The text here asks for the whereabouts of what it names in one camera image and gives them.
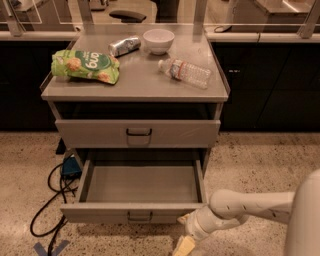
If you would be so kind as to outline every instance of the drawer handle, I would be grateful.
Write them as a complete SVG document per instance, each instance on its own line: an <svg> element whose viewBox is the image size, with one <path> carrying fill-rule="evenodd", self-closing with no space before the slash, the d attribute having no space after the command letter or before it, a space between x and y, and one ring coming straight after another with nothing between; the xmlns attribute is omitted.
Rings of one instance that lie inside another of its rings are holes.
<svg viewBox="0 0 320 256"><path fill-rule="evenodd" d="M128 217L128 221L133 221L133 222L150 222L152 220L153 217L153 213L150 212L148 217L142 217L142 218L138 218L138 217L131 217L130 215L130 211L127 213L127 217Z"/></svg>
<svg viewBox="0 0 320 256"><path fill-rule="evenodd" d="M149 131L146 133L133 133L133 132L130 132L130 129L127 129L126 133L128 136L151 136L152 129L149 129Z"/></svg>

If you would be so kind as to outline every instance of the plastic water bottle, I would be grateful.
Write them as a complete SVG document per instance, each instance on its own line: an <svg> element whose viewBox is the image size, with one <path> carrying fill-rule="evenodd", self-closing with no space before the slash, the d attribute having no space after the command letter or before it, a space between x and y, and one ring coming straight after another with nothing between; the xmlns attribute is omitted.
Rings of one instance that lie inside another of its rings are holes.
<svg viewBox="0 0 320 256"><path fill-rule="evenodd" d="M208 80L211 75L210 69L177 59L160 60L158 66L159 70L169 77L185 81L200 89L208 88Z"/></svg>

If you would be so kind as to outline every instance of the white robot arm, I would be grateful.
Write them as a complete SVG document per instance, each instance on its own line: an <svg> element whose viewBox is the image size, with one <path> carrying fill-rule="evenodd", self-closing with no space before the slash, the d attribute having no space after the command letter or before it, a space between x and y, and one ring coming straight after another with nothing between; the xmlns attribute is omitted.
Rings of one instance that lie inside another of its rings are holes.
<svg viewBox="0 0 320 256"><path fill-rule="evenodd" d="M183 239L188 239L180 240L173 255L188 255L195 241L205 239L216 230L242 225L249 215L288 225L285 255L320 255L320 170L311 173L296 193L216 191L207 206L180 218L186 231Z"/></svg>

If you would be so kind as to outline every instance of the open drawer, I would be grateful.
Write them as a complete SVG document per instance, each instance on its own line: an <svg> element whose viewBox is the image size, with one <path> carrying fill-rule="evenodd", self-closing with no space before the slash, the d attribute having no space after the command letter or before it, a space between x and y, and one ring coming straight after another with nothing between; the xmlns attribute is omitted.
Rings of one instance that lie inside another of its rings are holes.
<svg viewBox="0 0 320 256"><path fill-rule="evenodd" d="M61 210L70 222L175 223L205 203L197 150L114 149L89 153Z"/></svg>

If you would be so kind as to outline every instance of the chip bag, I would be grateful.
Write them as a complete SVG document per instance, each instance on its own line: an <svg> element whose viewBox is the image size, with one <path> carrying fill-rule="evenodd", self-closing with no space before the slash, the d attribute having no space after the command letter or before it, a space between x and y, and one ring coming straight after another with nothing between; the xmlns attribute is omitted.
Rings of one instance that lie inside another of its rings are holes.
<svg viewBox="0 0 320 256"><path fill-rule="evenodd" d="M51 72L54 76L96 79L115 84L119 78L119 61L96 52L62 50L52 56Z"/></svg>

